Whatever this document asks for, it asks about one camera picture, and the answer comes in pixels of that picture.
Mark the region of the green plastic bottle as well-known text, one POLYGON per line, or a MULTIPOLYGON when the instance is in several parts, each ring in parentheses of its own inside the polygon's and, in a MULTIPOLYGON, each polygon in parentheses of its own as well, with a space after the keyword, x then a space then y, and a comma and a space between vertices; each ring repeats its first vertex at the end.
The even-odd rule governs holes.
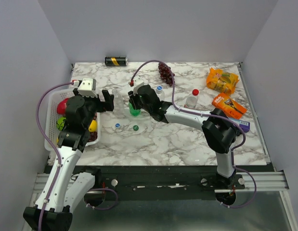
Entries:
POLYGON ((139 116, 141 114, 141 110, 134 109, 131 103, 129 103, 129 112, 132 116, 139 116))

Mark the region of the clear bottle blue cap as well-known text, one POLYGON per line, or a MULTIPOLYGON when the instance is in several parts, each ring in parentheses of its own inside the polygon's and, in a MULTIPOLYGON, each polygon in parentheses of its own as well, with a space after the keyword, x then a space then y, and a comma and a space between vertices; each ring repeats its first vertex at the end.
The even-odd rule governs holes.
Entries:
POLYGON ((165 100, 165 93, 164 93, 164 90, 161 94, 157 94, 158 98, 160 99, 160 101, 164 101, 165 100))

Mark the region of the green bottle cap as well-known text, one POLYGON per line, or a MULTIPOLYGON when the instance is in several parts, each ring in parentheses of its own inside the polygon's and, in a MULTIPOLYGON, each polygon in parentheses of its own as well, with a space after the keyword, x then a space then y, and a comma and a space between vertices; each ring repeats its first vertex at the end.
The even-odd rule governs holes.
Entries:
POLYGON ((134 125, 134 126, 133 126, 133 130, 134 130, 134 131, 138 131, 138 130, 139 130, 139 126, 138 126, 138 125, 134 125))

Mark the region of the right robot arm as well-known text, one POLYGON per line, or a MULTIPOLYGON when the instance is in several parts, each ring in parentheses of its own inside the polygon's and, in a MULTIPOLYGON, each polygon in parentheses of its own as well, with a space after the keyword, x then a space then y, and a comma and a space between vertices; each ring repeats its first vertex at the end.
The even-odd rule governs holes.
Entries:
POLYGON ((200 112, 177 107, 174 103, 161 101, 150 85, 136 87, 128 96, 133 109, 145 110, 157 122, 181 124, 203 132, 209 148, 216 154, 217 185, 226 189, 233 184, 236 173, 233 143, 243 130, 222 110, 200 112))

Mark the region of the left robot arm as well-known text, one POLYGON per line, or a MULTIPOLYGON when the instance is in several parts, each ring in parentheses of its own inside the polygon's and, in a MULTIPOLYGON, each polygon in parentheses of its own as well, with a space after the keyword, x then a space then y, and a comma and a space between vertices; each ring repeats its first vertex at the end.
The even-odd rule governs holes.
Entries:
POLYGON ((92 89, 75 88, 66 102, 66 121, 53 145, 57 158, 38 200, 26 207, 23 217, 35 231, 69 230, 73 211, 89 190, 101 186, 100 172, 82 172, 69 186, 73 170, 90 139, 89 127, 96 113, 113 111, 114 96, 103 90, 104 100, 92 89))

